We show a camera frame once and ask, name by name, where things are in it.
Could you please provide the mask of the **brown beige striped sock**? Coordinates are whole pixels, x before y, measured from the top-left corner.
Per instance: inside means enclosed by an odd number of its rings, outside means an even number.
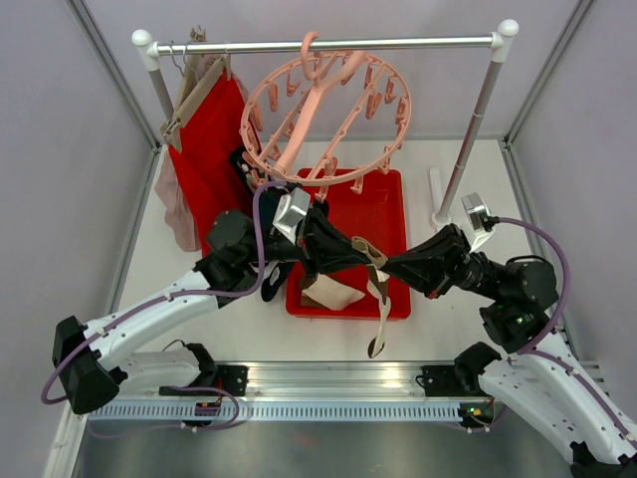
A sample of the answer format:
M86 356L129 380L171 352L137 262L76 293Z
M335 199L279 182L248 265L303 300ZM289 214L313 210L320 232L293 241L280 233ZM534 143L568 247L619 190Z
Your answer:
M377 333L370 341L367 348L367 355L370 359L375 359L385 348L385 325L391 311L391 300L388 295L389 275L381 270L386 264L387 257L367 239L354 236L351 239L352 248L363 254L368 264L367 291L377 300L379 322Z

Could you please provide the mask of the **teal christmas sock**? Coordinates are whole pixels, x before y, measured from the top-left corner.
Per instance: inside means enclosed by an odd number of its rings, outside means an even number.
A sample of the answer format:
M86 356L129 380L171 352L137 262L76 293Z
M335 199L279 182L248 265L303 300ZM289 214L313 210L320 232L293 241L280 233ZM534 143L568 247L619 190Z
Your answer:
M252 193L254 193L261 185L261 180L265 178L265 175L247 163L244 163L241 168L244 172L247 187ZM260 221L264 229L270 230L273 228L275 214L277 212L280 199L284 194L286 194L286 191L282 187L271 187L264 191L260 196Z

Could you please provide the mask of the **black sports sock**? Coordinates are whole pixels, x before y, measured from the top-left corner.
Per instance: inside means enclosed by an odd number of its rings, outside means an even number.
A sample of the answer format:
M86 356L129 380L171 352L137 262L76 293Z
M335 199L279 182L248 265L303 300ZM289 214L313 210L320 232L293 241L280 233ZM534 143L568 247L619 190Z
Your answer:
M244 158L245 152L244 147L235 149L229 156L229 163L244 187L253 194L258 187L258 182L253 177L254 167Z
M265 279L260 289L264 302L269 303L275 299L281 287L290 277L293 268L292 262L278 262L266 268Z

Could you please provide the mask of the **pink round clip hanger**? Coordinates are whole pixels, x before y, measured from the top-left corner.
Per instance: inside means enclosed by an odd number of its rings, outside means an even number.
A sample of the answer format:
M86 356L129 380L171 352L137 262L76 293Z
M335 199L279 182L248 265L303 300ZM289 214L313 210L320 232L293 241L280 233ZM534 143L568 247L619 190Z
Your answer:
M359 194L365 175L387 174L411 122L412 98L398 71L364 50L320 51L308 32L299 56L275 69L246 100L239 133L240 170L256 189L269 180L310 187L325 201L331 187ZM354 130L394 125L388 144L361 159L347 160Z

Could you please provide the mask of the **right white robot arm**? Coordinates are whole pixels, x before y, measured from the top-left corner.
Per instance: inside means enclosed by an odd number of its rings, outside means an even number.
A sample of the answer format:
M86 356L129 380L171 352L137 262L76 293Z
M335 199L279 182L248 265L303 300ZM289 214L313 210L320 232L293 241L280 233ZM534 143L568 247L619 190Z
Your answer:
M514 378L511 364L484 343L455 360L454 379L467 392L483 392L531 425L562 454L574 477L633 477L636 423L603 392L556 330L570 292L570 268L559 244L540 228L490 217L487 226L517 225L554 251L562 275L539 256L499 264L470 249L456 226L389 258L383 272L429 299L457 287L492 300L479 311L489 338L545 386L538 391Z

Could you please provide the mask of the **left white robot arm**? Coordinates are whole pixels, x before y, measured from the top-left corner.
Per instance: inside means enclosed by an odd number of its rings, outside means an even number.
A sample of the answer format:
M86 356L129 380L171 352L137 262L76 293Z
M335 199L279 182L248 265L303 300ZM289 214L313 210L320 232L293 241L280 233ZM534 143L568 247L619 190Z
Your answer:
M60 400L76 414L98 410L127 388L185 387L196 395L207 394L216 385L217 371L204 346L187 344L174 353L150 354L142 347L259 291L270 279L270 264L300 264L311 277L320 277L370 263L352 239L329 223L324 210L314 206L292 228L283 226L271 209L257 208L252 215L225 211L216 218L208 242L208 255L153 296L86 323L74 316L58 322L55 371L42 401L54 403L49 391L55 381L64 391Z

